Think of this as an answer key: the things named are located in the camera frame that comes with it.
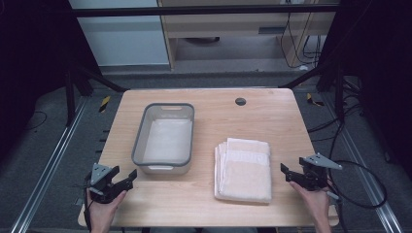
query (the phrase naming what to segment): gray floor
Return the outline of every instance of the gray floor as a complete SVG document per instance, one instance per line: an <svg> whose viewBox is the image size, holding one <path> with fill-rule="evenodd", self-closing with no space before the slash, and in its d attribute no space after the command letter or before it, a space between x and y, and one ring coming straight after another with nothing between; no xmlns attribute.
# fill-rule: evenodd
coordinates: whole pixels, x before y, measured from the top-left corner
<svg viewBox="0 0 412 233"><path fill-rule="evenodd" d="M218 43L182 40L177 53L177 63L173 71L144 71L138 75L108 75L115 83L129 88L176 88L176 87L234 87L234 86L277 86L299 77L304 71L290 68L282 57L279 45L274 38L221 38ZM306 94L312 93L314 100L327 103L331 93L316 93L313 84L316 78L305 82L294 90L303 119L308 129L334 118L326 106L307 102ZM121 93L93 83L95 91L91 97L78 97L79 103L85 101L85 111L75 129L63 157L58 161L51 182L36 209L29 225L30 230L38 232L75 232L84 231L77 218L80 206L74 205L82 196L73 187L82 184L84 176L93 162L97 162L103 150L107 130L110 130ZM105 113L99 113L102 99L111 96ZM348 99L348 106L357 104L356 99ZM10 227L22 212L33 188L48 165L58 140L65 130L66 110L64 89L46 94L37 102L37 111L28 124L20 142L12 151L12 161L2 168L0 177L0 232L9 232ZM334 135L337 125L311 133L314 141ZM412 182L401 167L385 161L382 148L366 119L361 116L361 108L346 117L345 130L356 145L358 153L368 168L378 174L388 190L388 206L396 216L403 232L412 232L412 211L408 200L412 196ZM342 133L333 150L333 159L351 159L348 137ZM313 142L315 151L329 154L331 140ZM360 172L345 166L342 172L334 173L340 189L349 197L370 204L369 196L361 181ZM344 201L343 217L351 232L401 232L385 229L379 210L366 210ZM132 232L137 229L126 229ZM303 232L314 232L313 228L303 228ZM334 232L341 232L340 225ZM280 232L296 232L296 228L280 228Z"/></svg>

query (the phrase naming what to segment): stack of towels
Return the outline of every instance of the stack of towels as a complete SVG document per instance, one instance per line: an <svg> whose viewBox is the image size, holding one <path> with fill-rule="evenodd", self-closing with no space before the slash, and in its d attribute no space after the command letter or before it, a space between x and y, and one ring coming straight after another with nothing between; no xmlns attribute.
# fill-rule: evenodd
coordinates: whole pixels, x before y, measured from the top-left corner
<svg viewBox="0 0 412 233"><path fill-rule="evenodd" d="M270 147L256 140L228 138L215 148L215 197L270 203Z"/></svg>

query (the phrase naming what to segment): floor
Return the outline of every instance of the floor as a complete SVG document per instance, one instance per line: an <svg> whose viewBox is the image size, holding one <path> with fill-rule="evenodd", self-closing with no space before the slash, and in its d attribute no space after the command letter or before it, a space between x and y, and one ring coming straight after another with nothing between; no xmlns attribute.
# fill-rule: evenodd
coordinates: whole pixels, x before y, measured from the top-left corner
<svg viewBox="0 0 412 233"><path fill-rule="evenodd" d="M307 51L314 51L316 42L317 39L311 40ZM107 74L107 78L131 88L278 86L316 65L313 58L305 58L302 54L302 59L308 63L291 68L273 37L221 38L217 43L190 39L181 40L179 47L174 70ZM335 118L333 92L317 93L314 88L316 80L316 77L308 80L293 90L308 129ZM99 83L93 83L93 86L92 96L77 97L78 106L83 106L79 109L82 117L71 132L67 132L64 126L64 89L39 99L37 112L13 150L13 159L2 168L0 232L10 232L19 217L28 223L17 226L24 229L21 232L85 232L77 223L81 207L75 203L82 193L76 185L83 183L90 164L98 161L121 100L121 93ZM308 102L307 93L312 93L314 102ZM111 96L109 105L104 113L99 113L101 102L108 95ZM346 103L346 108L358 104L356 98L348 98ZM345 201L345 223L351 232L412 232L409 220L412 219L412 211L407 206L412 195L412 183L399 165L385 161L384 152L361 113L361 108L354 108L347 114L345 127L334 144L333 159L355 159L366 164L378 174L388 190L388 203L383 208L368 210ZM337 124L332 124L311 133L315 151L329 154L332 148L330 138L336 130ZM62 135L66 135L67 145L59 141ZM58 152L61 152L61 157L56 155ZM48 170L50 176L45 178L45 168L52 167L51 163L55 163L55 167ZM368 205L370 200L372 203L381 200L380 191L373 190L375 182L367 174L361 169L347 167L345 173L335 174L341 190L351 199ZM39 187L38 181L45 183ZM32 208L31 213L24 209L27 207ZM395 216L395 222L386 222L394 220L391 215ZM138 230L126 229L126 232ZM298 230L314 231L311 227L279 229L285 233ZM342 232L342 227L338 225L333 230Z"/></svg>

